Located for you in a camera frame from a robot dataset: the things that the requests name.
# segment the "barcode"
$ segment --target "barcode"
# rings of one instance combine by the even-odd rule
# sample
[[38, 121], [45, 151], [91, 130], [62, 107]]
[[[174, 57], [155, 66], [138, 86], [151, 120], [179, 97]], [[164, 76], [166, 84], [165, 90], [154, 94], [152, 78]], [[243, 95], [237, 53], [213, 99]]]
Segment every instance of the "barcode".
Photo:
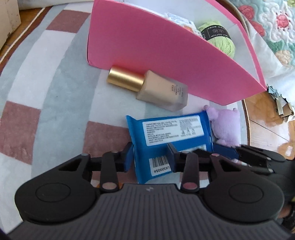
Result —
[[152, 158], [152, 162], [153, 162], [153, 168], [163, 166], [165, 164], [169, 164], [167, 157], [165, 155], [160, 156], [160, 157], [156, 157], [156, 158]]

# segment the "blue wet wipes package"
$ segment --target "blue wet wipes package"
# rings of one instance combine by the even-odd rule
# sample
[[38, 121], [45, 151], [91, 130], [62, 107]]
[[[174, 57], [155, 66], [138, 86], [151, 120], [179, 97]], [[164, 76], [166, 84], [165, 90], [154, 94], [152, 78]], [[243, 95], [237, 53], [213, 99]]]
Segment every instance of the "blue wet wipes package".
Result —
[[140, 184], [171, 172], [165, 155], [169, 142], [178, 151], [193, 151], [197, 148], [213, 151], [206, 111], [142, 120], [130, 116], [126, 118], [134, 144], [135, 172]]

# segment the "white rug stripe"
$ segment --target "white rug stripe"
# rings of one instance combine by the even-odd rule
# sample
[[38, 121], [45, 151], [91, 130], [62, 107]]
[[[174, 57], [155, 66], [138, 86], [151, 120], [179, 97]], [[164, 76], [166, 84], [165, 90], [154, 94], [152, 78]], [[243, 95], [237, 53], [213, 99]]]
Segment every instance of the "white rug stripe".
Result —
[[91, 185], [92, 186], [97, 187], [98, 184], [99, 184], [99, 181], [98, 180], [91, 179]]
[[233, 110], [234, 108], [238, 109], [238, 104], [237, 103], [231, 103], [226, 106], [227, 109]]
[[22, 219], [14, 203], [16, 190], [31, 179], [32, 166], [0, 153], [0, 219], [8, 233]]
[[189, 94], [187, 105], [182, 109], [182, 114], [198, 113], [204, 109], [205, 105], [210, 105], [210, 101]]
[[57, 67], [75, 33], [45, 30], [22, 63], [8, 100], [42, 109]]
[[207, 187], [209, 185], [209, 179], [200, 180], [200, 188]]
[[93, 7], [93, 2], [77, 2], [77, 3], [68, 3], [64, 10], [91, 13], [92, 7]]
[[126, 115], [135, 119], [145, 116], [145, 102], [136, 100], [136, 93], [107, 83], [109, 74], [101, 70], [95, 89], [89, 120], [113, 126], [126, 127]]

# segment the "foundation bottle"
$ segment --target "foundation bottle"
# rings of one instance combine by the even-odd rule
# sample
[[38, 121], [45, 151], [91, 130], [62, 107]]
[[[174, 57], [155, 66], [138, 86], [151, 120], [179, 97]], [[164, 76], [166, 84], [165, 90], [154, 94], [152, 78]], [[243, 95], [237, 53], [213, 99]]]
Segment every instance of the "foundation bottle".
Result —
[[169, 81], [150, 70], [141, 75], [113, 66], [106, 81], [137, 92], [138, 100], [170, 111], [180, 110], [187, 105], [187, 85]]

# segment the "pink box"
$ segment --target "pink box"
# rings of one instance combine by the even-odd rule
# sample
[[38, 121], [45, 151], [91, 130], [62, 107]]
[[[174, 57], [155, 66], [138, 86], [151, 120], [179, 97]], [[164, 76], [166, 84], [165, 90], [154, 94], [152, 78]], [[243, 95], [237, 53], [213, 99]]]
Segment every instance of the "pink box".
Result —
[[[152, 70], [187, 84], [190, 94], [221, 105], [266, 90], [245, 30], [215, 0], [130, 1], [94, 1], [87, 50], [90, 65], [105, 70], [116, 65], [141, 74]], [[187, 18], [196, 27], [208, 18], [220, 21], [236, 46], [234, 59], [157, 12]]]

